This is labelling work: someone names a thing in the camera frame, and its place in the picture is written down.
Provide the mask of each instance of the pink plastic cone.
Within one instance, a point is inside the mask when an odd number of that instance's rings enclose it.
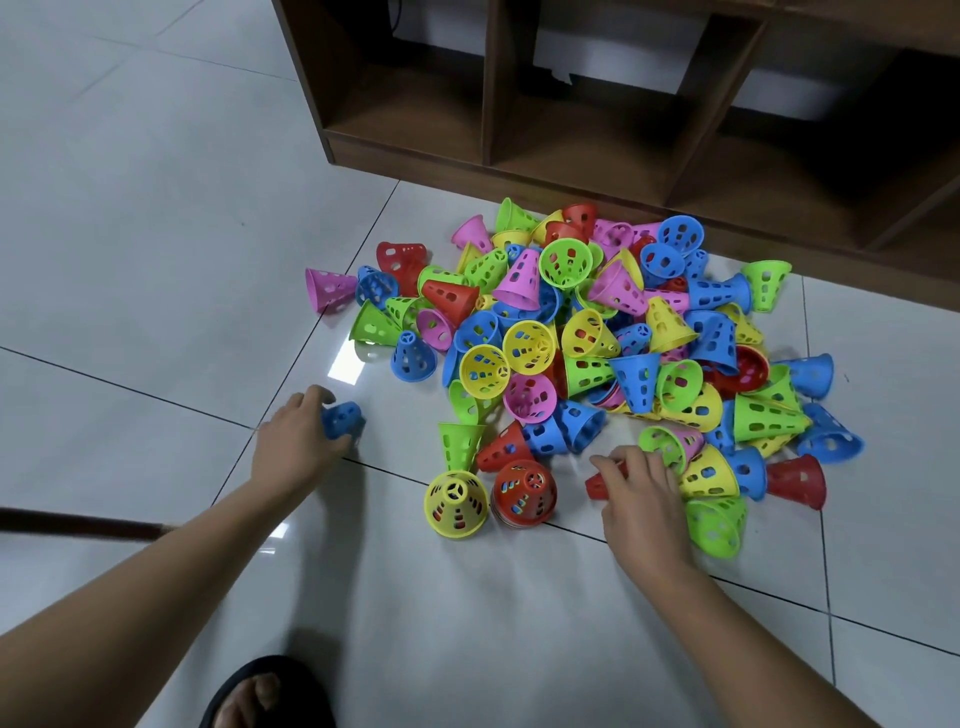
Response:
[[[460,250],[463,250],[467,243],[473,243],[477,250],[484,255],[493,250],[493,243],[487,234],[487,226],[483,224],[483,215],[474,215],[457,228],[453,237],[450,238],[450,242]]]
[[[540,269],[537,267],[540,251],[529,248],[520,254],[500,285],[493,289],[498,301],[521,311],[540,308]]]
[[[306,292],[310,294],[310,304],[317,313],[331,303],[353,298],[356,288],[356,276],[306,269]]]

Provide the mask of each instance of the floor tile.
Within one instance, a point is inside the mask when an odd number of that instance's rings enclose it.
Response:
[[[255,425],[395,182],[329,166],[300,86],[140,51],[0,158],[0,345]]]
[[[156,47],[283,78],[297,78],[273,5],[204,0],[156,39]]]
[[[837,687],[883,728],[957,724],[960,657],[835,619]]]
[[[0,351],[0,505],[180,523],[213,499],[250,431]]]
[[[824,402],[867,447],[825,467],[834,614],[960,652],[955,379],[960,315],[806,282],[810,352],[833,355]]]
[[[245,477],[245,454],[228,487]],[[268,539],[143,721],[191,724],[230,673],[280,650],[338,725],[719,725],[693,666],[607,547],[491,520],[441,539],[423,487],[345,463]],[[730,587],[825,674],[822,614]],[[521,691],[504,686],[523,685]]]

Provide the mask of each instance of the blue plastic cone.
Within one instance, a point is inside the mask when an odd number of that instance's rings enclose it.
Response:
[[[618,356],[610,360],[616,381],[627,399],[627,406],[635,415],[653,412],[654,395],[657,390],[657,373],[660,370],[658,353],[642,353],[634,356]]]
[[[724,303],[737,303],[744,313],[750,313],[753,305],[750,282],[742,273],[720,282],[689,280],[687,285],[690,290],[690,310],[712,310]]]
[[[554,418],[560,425],[566,446],[570,452],[583,452],[600,434],[607,421],[607,412],[589,404],[573,400],[560,400]]]
[[[826,397],[833,384],[833,357],[828,353],[806,359],[784,359],[772,363],[786,364],[790,367],[793,388],[812,400],[822,400]]]
[[[569,452],[560,424],[552,417],[536,425],[526,425],[522,431],[530,451],[539,457]]]
[[[805,404],[804,414],[813,420],[813,427],[796,441],[794,450],[798,455],[813,455],[821,463],[831,465],[852,460],[863,451],[863,439],[837,422],[822,404]]]
[[[437,369],[437,353],[413,331],[404,331],[396,343],[390,368],[401,381],[423,381]]]
[[[613,335],[620,342],[621,355],[636,356],[647,348],[653,334],[646,324],[633,324],[614,331]]]
[[[740,495],[762,500],[767,495],[767,465],[756,448],[739,449],[727,454],[727,462],[736,476]]]

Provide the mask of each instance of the toy cone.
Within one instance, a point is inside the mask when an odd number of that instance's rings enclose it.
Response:
[[[530,528],[545,522],[557,507],[557,483],[534,459],[504,466],[493,482],[493,512],[507,525]]]
[[[514,420],[477,453],[477,467],[484,473],[496,473],[516,460],[533,460],[534,455],[523,439],[520,423]]]
[[[479,295],[479,288],[438,280],[428,280],[423,286],[423,297],[456,328],[473,312]]]
[[[493,289],[493,297],[521,311],[540,310],[539,259],[537,251],[530,248],[523,251],[506,277]]]
[[[564,220],[568,225],[579,229],[584,238],[590,240],[597,222],[597,207],[593,203],[580,203],[564,207]]]
[[[426,489],[423,513],[426,522],[441,536],[466,538],[479,530],[487,519],[487,490],[473,473],[443,473]]]
[[[720,424],[705,433],[704,438],[725,455],[729,455],[736,450],[736,441],[733,439],[733,400],[723,403],[723,416],[720,419]]]
[[[446,469],[472,472],[473,458],[480,449],[480,440],[486,428],[483,425],[458,423],[438,423],[437,428],[444,445]]]
[[[630,411],[641,415],[654,408],[657,389],[657,372],[660,370],[660,355],[642,353],[611,359],[610,365],[616,375]]]
[[[707,556],[716,559],[736,556],[746,524],[747,501],[742,497],[695,499],[686,504],[690,540]]]
[[[539,220],[527,212],[523,207],[514,205],[509,197],[504,198],[496,213],[496,231],[524,231],[533,232]]]
[[[690,255],[704,244],[704,226],[689,215],[674,215],[660,223],[657,239],[681,255]]]
[[[560,425],[553,417],[548,417],[536,425],[525,425],[523,439],[527,441],[527,447],[537,457],[562,455],[569,452]]]
[[[464,270],[464,278],[468,285],[476,286],[481,293],[488,294],[499,285],[509,269],[506,252],[493,250],[471,262]]]
[[[331,303],[340,303],[353,296],[357,288],[355,276],[306,269],[306,292],[310,296],[310,305],[321,313]]]
[[[707,262],[709,259],[710,256],[705,250],[694,251],[686,257],[684,276],[686,276],[687,291],[690,290],[689,284],[692,281],[703,279],[704,273],[707,272]]]
[[[396,342],[390,369],[400,381],[424,381],[437,369],[437,353],[413,331],[404,331]]]
[[[798,455],[810,454],[832,465],[851,460],[863,451],[863,439],[838,423],[823,405],[805,404],[804,413],[813,421],[813,427],[797,441]]]
[[[590,288],[589,299],[633,316],[641,316],[647,309],[643,290],[637,287],[619,260],[612,262],[600,273]]]
[[[669,352],[697,338],[696,332],[660,296],[649,299],[647,326],[652,333],[651,352]]]
[[[644,452],[659,452],[663,465],[679,475],[704,448],[704,433],[676,423],[650,425],[640,432],[637,444]]]
[[[370,301],[361,306],[349,335],[351,341],[382,344],[386,347],[395,347],[399,338],[400,329]]]
[[[550,223],[563,223],[564,214],[561,210],[556,210],[551,212],[549,215],[544,217],[537,223],[537,226],[530,233],[530,242],[536,243],[539,246],[544,246],[544,240],[546,239],[546,226]]]
[[[680,476],[680,495],[684,498],[739,496],[740,488],[723,453],[713,445],[704,445]]]
[[[655,410],[665,420],[693,427],[701,432],[710,432],[720,425],[723,419],[723,401],[720,393],[709,382],[704,382],[700,394],[693,403],[680,412],[661,407]]]
[[[472,243],[483,255],[493,250],[493,243],[487,234],[487,226],[483,224],[483,215],[474,215],[457,228],[457,231],[450,238],[450,242],[460,250],[464,250],[467,245]]]
[[[519,321],[503,337],[503,353],[511,369],[525,375],[545,372],[557,352],[550,329],[539,321]]]
[[[808,505],[815,511],[827,503],[827,479],[813,455],[767,466],[767,493]]]
[[[573,400],[562,400],[557,404],[555,419],[560,425],[566,446],[576,454],[583,452],[600,434],[607,422],[607,411]]]
[[[425,308],[417,314],[420,338],[438,352],[447,352],[453,344],[453,327],[435,308]]]
[[[770,367],[767,384],[756,390],[756,396],[762,400],[775,401],[787,409],[800,410],[797,391],[790,380],[790,367],[786,364],[774,364]]]
[[[344,435],[350,435],[356,440],[367,422],[360,411],[360,405],[355,401],[325,407],[320,413],[320,421],[327,440],[336,440]]]
[[[737,395],[733,405],[733,437],[738,443],[773,435],[799,435],[811,425],[803,412],[778,402]]]
[[[777,364],[785,364],[790,368],[793,386],[812,400],[822,400],[833,385],[833,357],[828,353],[806,359],[785,359]]]
[[[460,381],[479,400],[502,395],[510,381],[510,367],[503,351],[487,344],[473,347],[460,362]]]
[[[657,373],[657,397],[664,409],[683,412],[700,396],[704,370],[692,359],[661,362]]]
[[[740,269],[750,283],[754,311],[770,313],[774,309],[777,305],[777,296],[780,295],[780,287],[792,270],[793,266],[785,260],[758,260]],[[740,306],[745,311],[750,310],[750,307],[743,303]]]
[[[609,359],[582,356],[566,360],[566,395],[575,397],[581,392],[602,386],[615,377]]]
[[[700,311],[690,311],[687,320]],[[700,338],[690,348],[690,358],[709,364],[726,376],[739,374],[736,363],[736,326],[722,313],[711,312],[703,322]]]
[[[593,253],[586,243],[572,237],[554,240],[540,255],[540,275],[554,288],[576,288],[593,270]]]
[[[447,395],[457,419],[464,425],[485,425],[487,420],[491,419],[493,410],[500,404],[500,397],[492,400],[477,399],[464,389],[464,383],[460,379],[450,382]]]
[[[737,344],[757,347],[763,343],[763,332],[747,318],[739,303],[724,303],[717,308],[717,311],[726,314],[733,321],[736,326]]]

